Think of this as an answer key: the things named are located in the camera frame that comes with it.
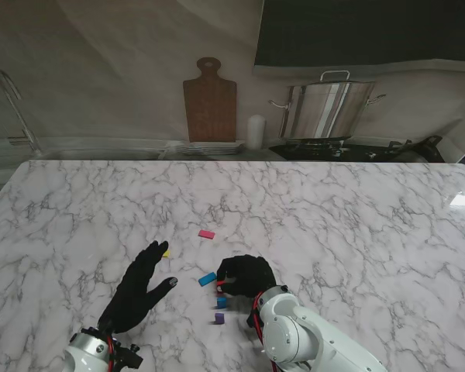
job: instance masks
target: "white marble table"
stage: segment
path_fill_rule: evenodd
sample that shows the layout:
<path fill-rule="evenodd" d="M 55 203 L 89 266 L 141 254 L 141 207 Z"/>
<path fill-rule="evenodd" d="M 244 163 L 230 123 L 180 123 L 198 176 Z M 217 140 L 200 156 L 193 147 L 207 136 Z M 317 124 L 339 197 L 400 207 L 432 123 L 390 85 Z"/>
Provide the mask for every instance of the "white marble table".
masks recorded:
<path fill-rule="evenodd" d="M 270 370 L 247 301 L 212 325 L 197 282 L 250 253 L 389 370 L 465 372 L 464 166 L 177 161 L 16 171 L 0 193 L 0 371 L 59 365 L 154 239 L 171 255 L 150 284 L 179 285 L 120 338 L 141 371 Z"/>

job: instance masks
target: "blue block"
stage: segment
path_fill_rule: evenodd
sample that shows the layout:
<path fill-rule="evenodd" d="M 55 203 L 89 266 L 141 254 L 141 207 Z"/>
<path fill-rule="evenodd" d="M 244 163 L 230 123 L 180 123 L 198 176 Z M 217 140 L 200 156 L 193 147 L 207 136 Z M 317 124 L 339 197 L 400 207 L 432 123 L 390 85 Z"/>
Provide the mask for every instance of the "blue block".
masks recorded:
<path fill-rule="evenodd" d="M 215 273 L 206 274 L 202 279 L 198 279 L 198 283 L 200 283 L 203 287 L 204 285 L 213 282 L 216 278 Z"/>
<path fill-rule="evenodd" d="M 215 324 L 224 324 L 224 314 L 221 312 L 216 312 L 215 314 Z"/>
<path fill-rule="evenodd" d="M 217 297 L 217 308 L 226 308 L 226 298 L 225 297 Z"/>

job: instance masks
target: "cable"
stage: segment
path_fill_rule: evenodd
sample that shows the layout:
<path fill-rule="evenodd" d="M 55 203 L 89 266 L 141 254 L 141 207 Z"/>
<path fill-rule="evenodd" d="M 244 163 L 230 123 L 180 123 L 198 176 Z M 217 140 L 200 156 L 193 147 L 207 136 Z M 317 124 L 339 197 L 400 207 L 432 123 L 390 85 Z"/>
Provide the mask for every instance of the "cable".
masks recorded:
<path fill-rule="evenodd" d="M 258 319 L 258 311 L 257 311 L 257 305 L 258 305 L 258 299 L 260 298 L 261 295 L 263 295 L 263 292 L 260 292 L 255 299 L 253 300 L 253 324 L 255 325 L 255 330 L 257 331 L 257 336 L 260 339 L 260 343 L 263 345 L 264 344 L 264 339 L 262 337 L 262 329 L 260 327 L 260 320 Z M 274 363 L 272 360 L 270 361 L 270 364 L 272 365 L 272 372 L 277 372 L 277 365 Z"/>
<path fill-rule="evenodd" d="M 112 337 L 110 335 L 107 336 L 107 344 L 108 344 L 108 372 L 112 372 L 114 368 L 114 344 L 112 343 Z"/>

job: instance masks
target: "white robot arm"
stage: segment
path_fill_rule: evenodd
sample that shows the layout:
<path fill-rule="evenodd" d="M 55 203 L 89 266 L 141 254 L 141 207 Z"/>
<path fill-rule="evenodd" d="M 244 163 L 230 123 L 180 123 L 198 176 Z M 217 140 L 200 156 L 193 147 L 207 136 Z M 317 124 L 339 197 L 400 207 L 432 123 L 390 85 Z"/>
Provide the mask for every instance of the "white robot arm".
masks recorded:
<path fill-rule="evenodd" d="M 111 336 L 105 336 L 96 328 L 82 329 L 72 338 L 65 350 L 62 372 L 119 372 L 128 367 L 138 369 L 143 358 L 136 354 L 140 348 L 129 349 Z"/>
<path fill-rule="evenodd" d="M 286 286 L 265 291 L 257 301 L 267 356 L 285 372 L 386 372 L 359 343 L 320 315 L 300 306 Z"/>

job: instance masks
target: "sink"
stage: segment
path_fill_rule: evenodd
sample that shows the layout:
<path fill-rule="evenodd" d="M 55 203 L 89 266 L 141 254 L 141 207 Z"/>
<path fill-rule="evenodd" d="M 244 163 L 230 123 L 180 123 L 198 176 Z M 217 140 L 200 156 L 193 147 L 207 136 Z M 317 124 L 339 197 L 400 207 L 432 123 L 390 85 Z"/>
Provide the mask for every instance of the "sink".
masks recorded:
<path fill-rule="evenodd" d="M 34 160 L 158 160 L 161 150 L 60 150 L 42 153 Z"/>

